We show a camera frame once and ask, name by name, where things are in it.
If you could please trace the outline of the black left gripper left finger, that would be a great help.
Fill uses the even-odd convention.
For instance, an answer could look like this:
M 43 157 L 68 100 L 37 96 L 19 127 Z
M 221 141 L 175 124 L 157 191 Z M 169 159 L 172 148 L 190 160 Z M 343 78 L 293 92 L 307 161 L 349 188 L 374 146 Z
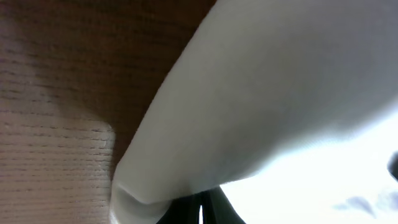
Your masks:
M 156 224 L 199 224 L 200 207 L 199 194 L 175 199 Z

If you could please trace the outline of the white t-shirt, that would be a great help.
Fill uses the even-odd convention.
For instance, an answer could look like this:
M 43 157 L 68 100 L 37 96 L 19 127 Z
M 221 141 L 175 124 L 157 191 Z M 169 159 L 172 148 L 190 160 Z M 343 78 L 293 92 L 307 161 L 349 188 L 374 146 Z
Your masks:
M 245 223 L 396 223 L 397 1 L 218 1 L 118 163 L 111 223 L 221 187 Z

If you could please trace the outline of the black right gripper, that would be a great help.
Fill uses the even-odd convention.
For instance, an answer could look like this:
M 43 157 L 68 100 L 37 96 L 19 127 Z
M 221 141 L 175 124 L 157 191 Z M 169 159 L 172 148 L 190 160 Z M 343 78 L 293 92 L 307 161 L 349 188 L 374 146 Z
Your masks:
M 387 163 L 389 174 L 398 181 L 398 152 L 393 152 Z

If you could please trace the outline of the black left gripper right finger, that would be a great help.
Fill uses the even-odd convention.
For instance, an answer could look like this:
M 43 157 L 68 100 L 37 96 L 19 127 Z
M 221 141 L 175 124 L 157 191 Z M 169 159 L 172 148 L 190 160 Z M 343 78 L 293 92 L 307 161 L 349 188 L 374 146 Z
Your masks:
M 221 187 L 201 193 L 204 224 L 246 224 L 236 213 Z

